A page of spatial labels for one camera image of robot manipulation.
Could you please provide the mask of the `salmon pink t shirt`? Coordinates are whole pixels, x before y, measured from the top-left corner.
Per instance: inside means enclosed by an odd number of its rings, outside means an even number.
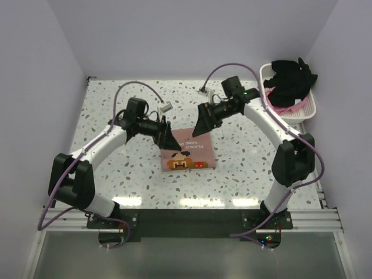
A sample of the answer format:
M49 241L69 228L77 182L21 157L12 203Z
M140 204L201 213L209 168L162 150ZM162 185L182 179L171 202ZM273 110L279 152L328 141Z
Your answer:
M193 138L193 128L173 130L181 151L161 150L163 171L210 169L216 167L214 148L209 133Z

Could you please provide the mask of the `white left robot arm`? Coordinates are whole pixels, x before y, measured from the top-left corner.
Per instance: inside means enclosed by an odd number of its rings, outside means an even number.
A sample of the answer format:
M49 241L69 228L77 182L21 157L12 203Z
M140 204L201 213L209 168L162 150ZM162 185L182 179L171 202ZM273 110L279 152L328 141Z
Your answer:
M100 216L107 228L120 223L120 206L98 193L94 171L117 148L138 134L152 137L160 149L180 151L170 122L165 117L151 120L145 115L148 103L130 98L124 110L114 115L105 129L83 148L67 155L58 154L52 165L48 194L81 211Z

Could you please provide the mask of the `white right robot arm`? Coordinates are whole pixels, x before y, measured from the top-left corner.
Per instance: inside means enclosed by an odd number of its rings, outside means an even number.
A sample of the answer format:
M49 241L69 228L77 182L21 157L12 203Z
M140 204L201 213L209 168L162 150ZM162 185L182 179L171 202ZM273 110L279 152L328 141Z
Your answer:
M237 76L224 80L221 86L226 98L219 103L198 105L192 135L198 137L219 128L224 119L239 113L266 135L276 149L271 164L274 182L260 204L259 222L265 228L273 228L280 221L279 214L287 210L292 190L314 171L315 140L310 134L291 131L284 121L272 118L272 111L262 104L260 92L256 88L246 89Z

